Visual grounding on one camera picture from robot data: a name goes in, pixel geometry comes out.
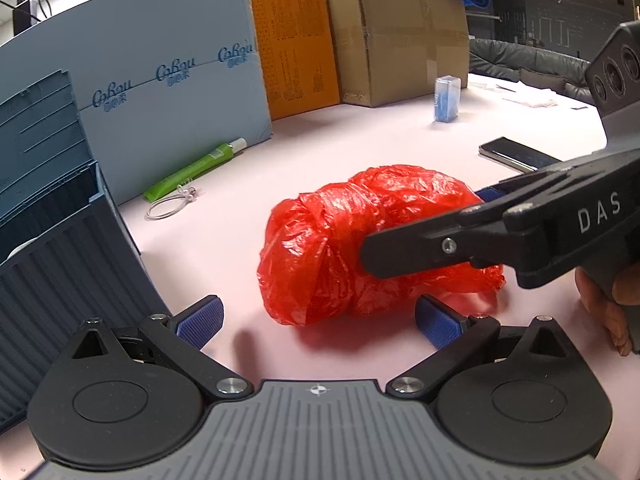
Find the smartphone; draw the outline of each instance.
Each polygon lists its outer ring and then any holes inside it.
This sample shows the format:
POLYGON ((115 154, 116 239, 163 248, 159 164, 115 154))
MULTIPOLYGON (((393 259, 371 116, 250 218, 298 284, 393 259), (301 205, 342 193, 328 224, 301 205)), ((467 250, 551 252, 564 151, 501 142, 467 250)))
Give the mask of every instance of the smartphone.
POLYGON ((505 137, 482 144, 478 151, 480 155, 486 158, 523 173, 537 171, 561 162, 558 158, 505 137))

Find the white lettering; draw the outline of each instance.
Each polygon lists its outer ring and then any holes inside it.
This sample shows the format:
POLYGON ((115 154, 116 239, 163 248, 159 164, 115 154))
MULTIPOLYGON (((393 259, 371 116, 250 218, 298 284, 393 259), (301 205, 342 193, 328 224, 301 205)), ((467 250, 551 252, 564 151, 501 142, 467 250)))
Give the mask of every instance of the white lettering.
POLYGON ((614 191, 611 193, 611 205, 614 207, 613 214, 617 215, 620 212, 620 202, 616 200, 618 198, 618 194, 614 191))
POLYGON ((581 234, 585 234, 585 232, 587 232, 591 228, 591 218, 589 217, 589 212, 586 209, 580 209, 580 211, 578 211, 578 220, 580 221, 580 232, 581 234))
POLYGON ((603 218, 605 220, 609 220, 609 217, 607 216, 607 212, 604 211, 604 206, 602 205, 602 202, 598 200, 598 225, 600 225, 600 220, 603 218))

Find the black leather sofa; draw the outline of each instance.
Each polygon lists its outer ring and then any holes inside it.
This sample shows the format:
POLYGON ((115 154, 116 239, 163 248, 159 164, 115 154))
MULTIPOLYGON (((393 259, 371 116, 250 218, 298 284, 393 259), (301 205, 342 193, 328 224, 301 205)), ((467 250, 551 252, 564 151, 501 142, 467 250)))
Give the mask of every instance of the black leather sofa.
POLYGON ((584 78, 589 62, 532 46, 505 41, 470 41, 469 72, 508 81, 521 81, 587 104, 593 97, 584 78))

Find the blue plastic bin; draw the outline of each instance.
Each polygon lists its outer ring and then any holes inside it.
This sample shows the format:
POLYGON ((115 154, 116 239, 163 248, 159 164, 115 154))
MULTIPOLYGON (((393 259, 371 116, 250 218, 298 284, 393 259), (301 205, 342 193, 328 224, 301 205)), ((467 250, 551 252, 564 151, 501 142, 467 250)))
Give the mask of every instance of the blue plastic bin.
POLYGON ((156 312, 168 311, 92 159, 68 74, 0 104, 0 432, 26 416, 84 319, 130 326, 156 312))

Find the crumpled plastic bag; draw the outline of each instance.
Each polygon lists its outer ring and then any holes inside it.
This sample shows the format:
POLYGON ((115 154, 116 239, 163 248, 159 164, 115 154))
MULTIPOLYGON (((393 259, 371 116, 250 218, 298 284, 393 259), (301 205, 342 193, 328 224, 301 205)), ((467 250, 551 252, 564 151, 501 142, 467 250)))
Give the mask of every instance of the crumpled plastic bag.
POLYGON ((479 270, 465 263, 378 280, 360 263, 360 247, 372 232, 479 202, 462 182, 405 165, 369 168, 348 182, 284 200, 271 212, 260 252, 265 309, 280 324, 305 326, 345 312, 388 312, 434 290, 498 290, 502 266, 479 270))

